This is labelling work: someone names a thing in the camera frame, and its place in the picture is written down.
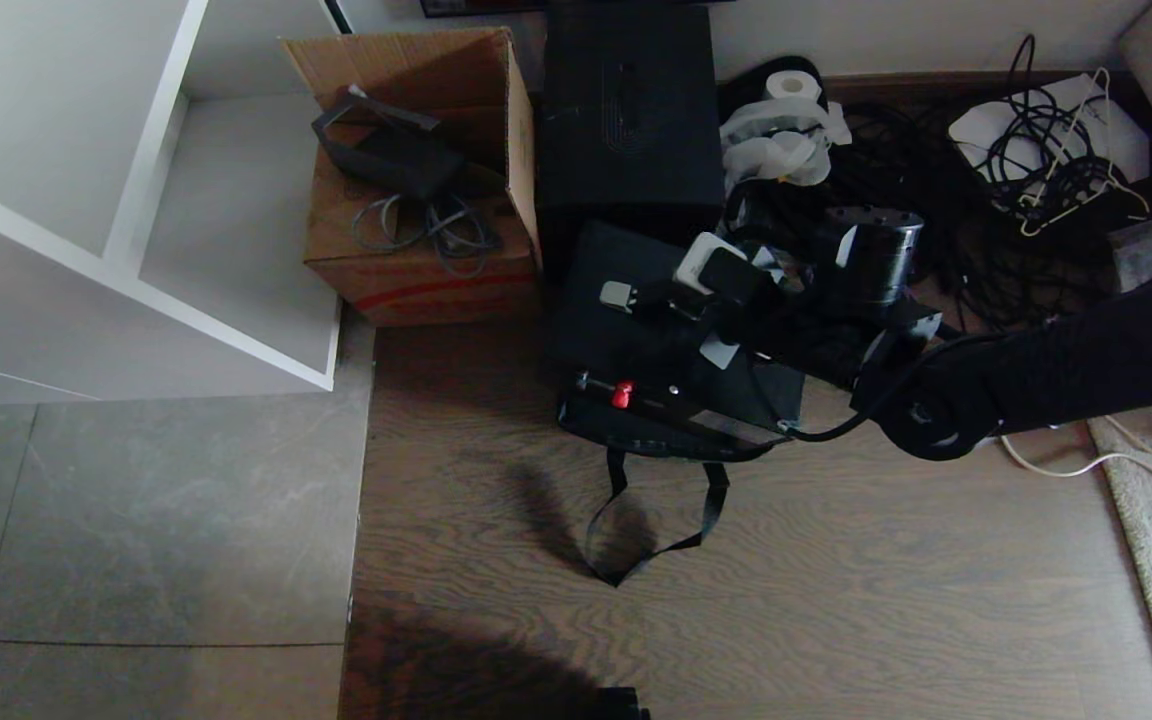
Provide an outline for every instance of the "wood grain floor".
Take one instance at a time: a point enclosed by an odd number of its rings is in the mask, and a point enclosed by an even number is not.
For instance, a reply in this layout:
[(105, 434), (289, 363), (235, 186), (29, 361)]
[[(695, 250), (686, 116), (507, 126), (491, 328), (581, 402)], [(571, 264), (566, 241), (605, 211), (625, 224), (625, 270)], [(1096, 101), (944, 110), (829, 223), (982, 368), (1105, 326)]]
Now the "wood grain floor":
[[(954, 462), (872, 424), (730, 467), (705, 546), (613, 591), (579, 563), (602, 448), (554, 427), (517, 325), (378, 336), (342, 692), (348, 719), (1152, 720), (1152, 632), (1100, 477)], [(847, 416), (812, 384), (805, 419)], [(1051, 464), (1081, 432), (1018, 438)], [(607, 556), (692, 532), (704, 479), (631, 458)]]

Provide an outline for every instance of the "floor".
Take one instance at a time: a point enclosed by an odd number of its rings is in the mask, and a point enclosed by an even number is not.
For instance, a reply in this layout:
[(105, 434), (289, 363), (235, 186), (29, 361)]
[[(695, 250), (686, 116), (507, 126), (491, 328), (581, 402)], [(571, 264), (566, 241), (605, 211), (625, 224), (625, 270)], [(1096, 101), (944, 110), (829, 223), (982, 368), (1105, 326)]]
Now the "floor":
[[(582, 717), (590, 688), (635, 685), (660, 720), (1152, 720), (1149, 616), (1098, 475), (996, 446), (933, 464), (867, 424), (732, 467), (704, 547), (613, 591), (577, 550), (602, 453), (554, 429), (535, 338), (380, 332), (342, 717)], [(809, 427), (847, 416), (819, 384), (804, 407)], [(1079, 429), (1018, 444), (1087, 452)], [(597, 552), (694, 532), (698, 469), (628, 473), (599, 533), (622, 541)]]
[(333, 393), (0, 407), (0, 719), (338, 714), (371, 340)]

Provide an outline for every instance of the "white shelving unit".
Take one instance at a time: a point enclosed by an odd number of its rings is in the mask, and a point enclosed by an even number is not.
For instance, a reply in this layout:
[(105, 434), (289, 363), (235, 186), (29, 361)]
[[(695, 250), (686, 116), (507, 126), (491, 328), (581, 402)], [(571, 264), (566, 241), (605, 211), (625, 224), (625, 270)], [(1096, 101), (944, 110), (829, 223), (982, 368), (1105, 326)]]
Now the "white shelving unit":
[(319, 2), (0, 3), (0, 402), (332, 388), (316, 106), (266, 94)]

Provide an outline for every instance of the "toilet paper roll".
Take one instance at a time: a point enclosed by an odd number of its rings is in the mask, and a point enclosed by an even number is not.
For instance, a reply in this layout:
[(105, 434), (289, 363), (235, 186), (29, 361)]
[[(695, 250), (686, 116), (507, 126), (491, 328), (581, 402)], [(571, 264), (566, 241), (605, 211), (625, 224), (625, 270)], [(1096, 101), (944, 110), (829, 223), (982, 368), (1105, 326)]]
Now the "toilet paper roll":
[(768, 100), (781, 97), (806, 97), (814, 101), (820, 97), (820, 83), (812, 77), (812, 73), (781, 70), (767, 76), (767, 86), (763, 96)]

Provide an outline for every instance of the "tile floor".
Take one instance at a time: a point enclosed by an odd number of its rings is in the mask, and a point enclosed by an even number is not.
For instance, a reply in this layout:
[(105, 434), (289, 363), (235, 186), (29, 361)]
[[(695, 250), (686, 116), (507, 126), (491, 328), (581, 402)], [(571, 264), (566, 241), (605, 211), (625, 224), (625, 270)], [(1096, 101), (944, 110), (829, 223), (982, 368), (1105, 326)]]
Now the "tile floor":
[(0, 719), (335, 717), (371, 343), (319, 395), (0, 406)]

